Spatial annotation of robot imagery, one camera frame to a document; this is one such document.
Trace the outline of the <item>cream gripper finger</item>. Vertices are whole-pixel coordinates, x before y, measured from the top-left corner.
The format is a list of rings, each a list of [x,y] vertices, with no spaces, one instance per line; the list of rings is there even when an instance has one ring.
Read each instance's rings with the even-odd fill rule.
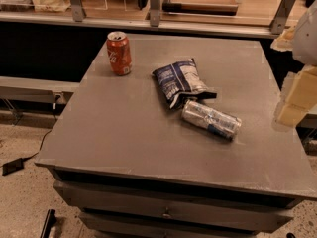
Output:
[[[284,79],[275,120],[294,128],[317,105],[317,66],[306,65],[300,72],[289,72]]]
[[[293,38],[295,28],[285,29],[276,39],[273,40],[270,47],[279,52],[291,51],[293,49]]]

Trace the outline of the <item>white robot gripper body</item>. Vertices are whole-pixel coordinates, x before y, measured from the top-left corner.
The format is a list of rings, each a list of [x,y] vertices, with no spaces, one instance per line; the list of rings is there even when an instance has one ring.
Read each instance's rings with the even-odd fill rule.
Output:
[[[292,43],[295,60],[317,65],[317,4],[312,4],[298,21]]]

